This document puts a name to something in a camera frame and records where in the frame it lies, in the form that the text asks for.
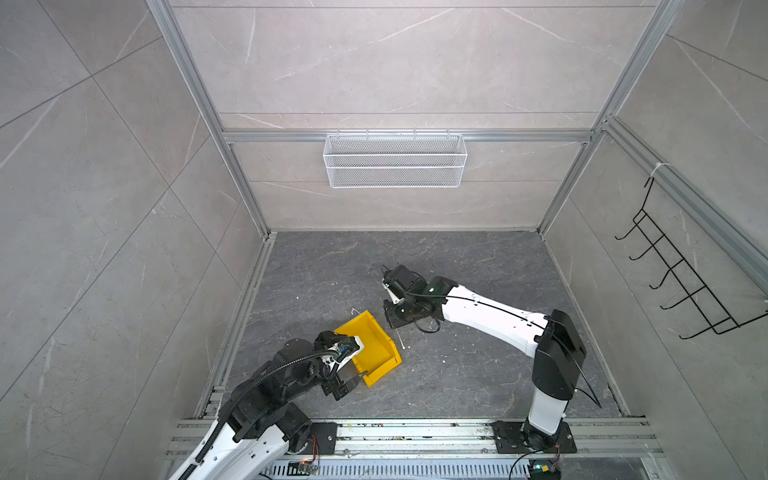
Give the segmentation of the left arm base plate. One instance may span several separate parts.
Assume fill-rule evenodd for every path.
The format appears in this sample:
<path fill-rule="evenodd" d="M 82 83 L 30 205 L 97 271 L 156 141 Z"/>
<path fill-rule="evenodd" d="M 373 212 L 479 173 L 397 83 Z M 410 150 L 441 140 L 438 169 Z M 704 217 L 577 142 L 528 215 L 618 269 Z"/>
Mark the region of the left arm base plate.
<path fill-rule="evenodd" d="M 291 454 L 333 455 L 339 425 L 335 422 L 309 422 L 299 428 L 289 440 Z"/>

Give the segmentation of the yellow plastic bin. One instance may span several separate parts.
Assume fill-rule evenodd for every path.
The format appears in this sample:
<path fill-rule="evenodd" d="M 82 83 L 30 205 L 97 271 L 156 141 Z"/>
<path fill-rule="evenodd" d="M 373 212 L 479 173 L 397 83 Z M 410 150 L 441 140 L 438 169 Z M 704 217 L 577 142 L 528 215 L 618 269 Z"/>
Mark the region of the yellow plastic bin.
<path fill-rule="evenodd" d="M 402 364 L 402 358 L 395 342 L 379 325 L 369 311 L 334 330 L 336 334 L 358 338 L 362 343 L 359 353 L 352 362 L 368 387 L 373 387 L 385 375 Z"/>

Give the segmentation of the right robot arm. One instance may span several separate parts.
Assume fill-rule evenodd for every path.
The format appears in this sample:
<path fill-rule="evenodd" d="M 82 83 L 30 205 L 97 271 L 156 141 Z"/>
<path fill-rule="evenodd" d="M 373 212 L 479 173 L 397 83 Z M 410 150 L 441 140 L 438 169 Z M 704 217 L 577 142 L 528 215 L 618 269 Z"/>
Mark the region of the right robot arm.
<path fill-rule="evenodd" d="M 573 320 L 561 310 L 549 314 L 529 312 L 483 297 L 458 282 L 435 276 L 426 280 L 404 265 L 382 268 L 382 285 L 389 298 L 383 302 L 393 329 L 430 318 L 464 325 L 501 340 L 533 360 L 534 385 L 530 409 L 518 434 L 508 424 L 494 428 L 501 444 L 519 440 L 530 452 L 563 447 L 569 434 L 566 409 L 585 379 L 587 349 Z"/>

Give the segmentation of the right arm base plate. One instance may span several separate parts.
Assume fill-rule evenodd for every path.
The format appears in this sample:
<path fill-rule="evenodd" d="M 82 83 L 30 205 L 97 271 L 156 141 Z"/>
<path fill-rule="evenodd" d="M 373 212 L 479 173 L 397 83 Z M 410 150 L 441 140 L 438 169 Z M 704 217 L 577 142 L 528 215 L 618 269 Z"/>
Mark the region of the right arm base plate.
<path fill-rule="evenodd" d="M 577 452 L 575 440 L 567 422 L 561 422 L 552 435 L 536 429 L 528 421 L 497 420 L 492 422 L 490 427 L 499 454 L 575 454 Z"/>

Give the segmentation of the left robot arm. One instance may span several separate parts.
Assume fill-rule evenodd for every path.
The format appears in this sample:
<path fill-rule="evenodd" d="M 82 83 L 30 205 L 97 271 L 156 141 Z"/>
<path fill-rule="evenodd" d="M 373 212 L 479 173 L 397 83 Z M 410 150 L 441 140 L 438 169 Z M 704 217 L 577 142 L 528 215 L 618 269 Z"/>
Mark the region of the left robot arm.
<path fill-rule="evenodd" d="M 339 371 L 364 350 L 358 336 L 321 332 L 291 339 L 218 410 L 215 423 L 173 479 L 254 479 L 286 453 L 310 442 L 312 422 L 294 400 L 320 386 L 339 400 L 355 382 Z"/>

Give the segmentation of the small thin screwdriver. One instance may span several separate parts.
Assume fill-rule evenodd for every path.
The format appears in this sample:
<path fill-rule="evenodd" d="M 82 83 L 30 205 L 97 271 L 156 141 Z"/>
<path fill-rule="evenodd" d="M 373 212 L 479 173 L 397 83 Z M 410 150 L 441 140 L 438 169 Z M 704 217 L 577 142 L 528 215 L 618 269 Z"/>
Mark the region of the small thin screwdriver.
<path fill-rule="evenodd" d="M 395 329 L 395 330 L 394 330 L 394 332 L 397 334 L 397 337 L 398 337 L 398 339 L 399 339 L 399 342 L 400 342 L 401 348 L 402 348 L 403 350 L 405 350 L 405 349 L 406 349 L 406 346 L 405 346 L 405 344 L 404 344 L 404 341 L 403 341 L 403 339 L 402 339 L 402 336 L 401 336 L 401 334 L 400 334 L 399 330 Z"/>

